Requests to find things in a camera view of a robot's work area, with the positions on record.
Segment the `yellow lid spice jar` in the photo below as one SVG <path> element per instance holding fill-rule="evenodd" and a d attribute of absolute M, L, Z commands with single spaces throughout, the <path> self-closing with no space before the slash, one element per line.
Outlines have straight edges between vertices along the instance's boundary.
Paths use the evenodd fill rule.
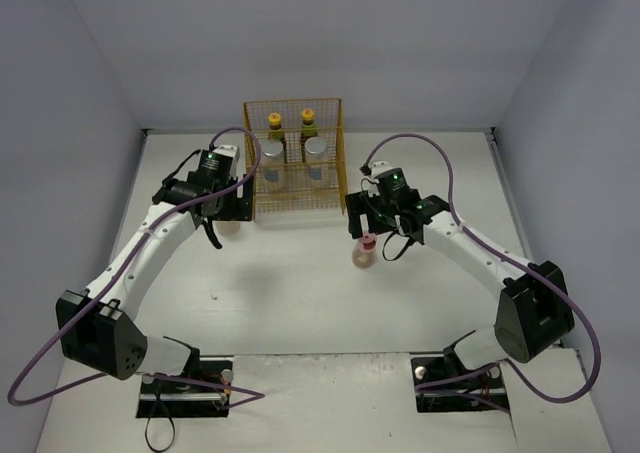
<path fill-rule="evenodd" d="M 229 237 L 239 232 L 241 224 L 237 221 L 220 221 L 215 223 L 219 235 Z"/>

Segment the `pink lid spice jar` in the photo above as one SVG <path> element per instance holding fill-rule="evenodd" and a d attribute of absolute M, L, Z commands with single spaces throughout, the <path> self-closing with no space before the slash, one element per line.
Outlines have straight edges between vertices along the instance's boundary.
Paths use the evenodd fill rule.
<path fill-rule="evenodd" d="M 373 266 L 377 259 L 376 247 L 376 235 L 364 232 L 363 236 L 356 241 L 352 251 L 353 264 L 360 269 L 367 269 Z"/>

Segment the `silver lid white shaker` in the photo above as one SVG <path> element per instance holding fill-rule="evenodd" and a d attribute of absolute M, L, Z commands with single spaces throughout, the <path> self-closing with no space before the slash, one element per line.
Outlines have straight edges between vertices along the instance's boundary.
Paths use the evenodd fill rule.
<path fill-rule="evenodd" d="M 261 143 L 262 175 L 269 192 L 279 192 L 284 187 L 285 155 L 283 144 L 278 140 Z"/>

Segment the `yellow cap sauce bottle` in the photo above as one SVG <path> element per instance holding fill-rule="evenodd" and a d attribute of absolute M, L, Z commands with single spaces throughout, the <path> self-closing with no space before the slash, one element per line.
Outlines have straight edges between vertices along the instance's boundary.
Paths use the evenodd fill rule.
<path fill-rule="evenodd" d="M 305 108 L 301 111 L 301 129 L 300 129 L 300 149 L 302 161 L 306 161 L 305 144 L 310 138 L 318 136 L 318 130 L 315 124 L 315 111 L 311 108 Z"/>
<path fill-rule="evenodd" d="M 278 141 L 283 147 L 284 162 L 287 162 L 287 143 L 286 134 L 282 127 L 282 116 L 278 112 L 272 112 L 268 116 L 269 133 L 268 138 L 272 141 Z"/>

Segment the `white shaker blue label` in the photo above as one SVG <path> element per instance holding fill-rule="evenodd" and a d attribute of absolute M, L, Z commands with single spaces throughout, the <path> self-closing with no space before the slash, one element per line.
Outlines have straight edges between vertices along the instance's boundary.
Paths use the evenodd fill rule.
<path fill-rule="evenodd" d="M 304 145 L 306 175 L 311 186 L 325 189 L 330 186 L 328 145 L 324 138 L 314 136 Z"/>

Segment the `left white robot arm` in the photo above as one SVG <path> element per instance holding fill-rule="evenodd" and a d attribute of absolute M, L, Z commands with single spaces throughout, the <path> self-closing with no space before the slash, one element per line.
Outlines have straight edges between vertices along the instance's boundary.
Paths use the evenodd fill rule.
<path fill-rule="evenodd" d="M 196 231 L 222 247 L 217 223 L 252 218 L 253 180 L 239 176 L 233 145 L 196 151 L 198 166 L 179 180 L 168 175 L 144 221 L 112 263 L 81 293 L 64 292 L 56 303 L 64 356 L 100 373 L 126 380 L 163 374 L 175 391 L 199 382 L 199 351 L 168 337 L 145 335 L 135 324 L 149 288 L 172 255 Z"/>

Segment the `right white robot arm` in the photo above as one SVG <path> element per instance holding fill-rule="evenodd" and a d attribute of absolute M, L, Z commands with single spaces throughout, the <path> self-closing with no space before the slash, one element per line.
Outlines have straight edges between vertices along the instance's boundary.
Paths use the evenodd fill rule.
<path fill-rule="evenodd" d="M 496 301 L 493 326 L 445 349 L 442 371 L 449 382 L 464 385 L 479 368 L 505 359 L 527 363 L 574 328 L 558 266 L 550 261 L 537 265 L 508 255 L 487 239 L 473 240 L 444 199 L 421 196 L 408 186 L 401 169 L 379 173 L 368 186 L 346 195 L 345 203 L 353 238 L 394 233 L 408 245 L 428 246 L 471 275 Z"/>

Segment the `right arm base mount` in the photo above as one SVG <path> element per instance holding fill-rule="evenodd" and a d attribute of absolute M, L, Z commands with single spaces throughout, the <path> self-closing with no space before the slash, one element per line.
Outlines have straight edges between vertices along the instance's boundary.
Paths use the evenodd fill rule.
<path fill-rule="evenodd" d="M 510 412 L 497 364 L 471 374 L 444 356 L 411 356 L 415 406 L 419 414 Z"/>

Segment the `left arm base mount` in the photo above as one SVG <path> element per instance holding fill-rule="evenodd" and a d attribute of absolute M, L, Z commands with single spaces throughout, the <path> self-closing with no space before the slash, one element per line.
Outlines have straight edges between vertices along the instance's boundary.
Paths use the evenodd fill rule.
<path fill-rule="evenodd" d="M 226 418 L 232 392 L 222 388 L 231 384 L 234 376 L 232 357 L 203 357 L 200 371 L 194 375 L 199 381 L 216 383 L 218 387 L 152 379 L 142 381 L 139 389 L 136 417 L 173 419 Z"/>

